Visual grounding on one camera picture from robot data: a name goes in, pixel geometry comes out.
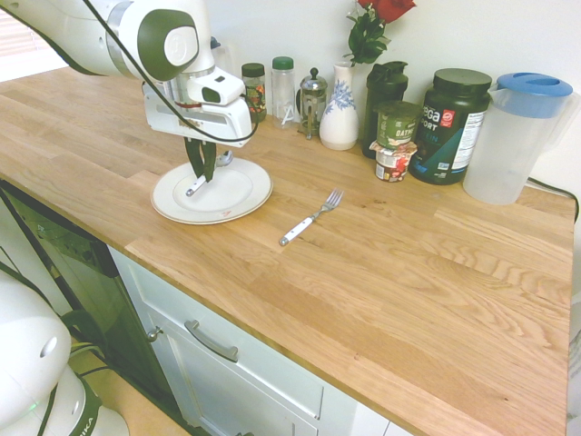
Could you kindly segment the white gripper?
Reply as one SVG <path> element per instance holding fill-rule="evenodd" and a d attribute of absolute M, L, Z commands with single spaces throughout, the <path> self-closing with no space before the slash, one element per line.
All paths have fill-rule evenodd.
<path fill-rule="evenodd" d="M 182 118 L 194 126 L 192 128 L 148 84 L 143 85 L 143 94 L 147 123 L 155 131 L 184 136 L 185 150 L 193 172 L 196 176 L 204 174 L 207 183 L 212 180 L 215 169 L 216 143 L 242 147 L 251 137 L 251 114 L 242 97 L 225 106 L 202 104 L 185 109 L 172 104 Z"/>

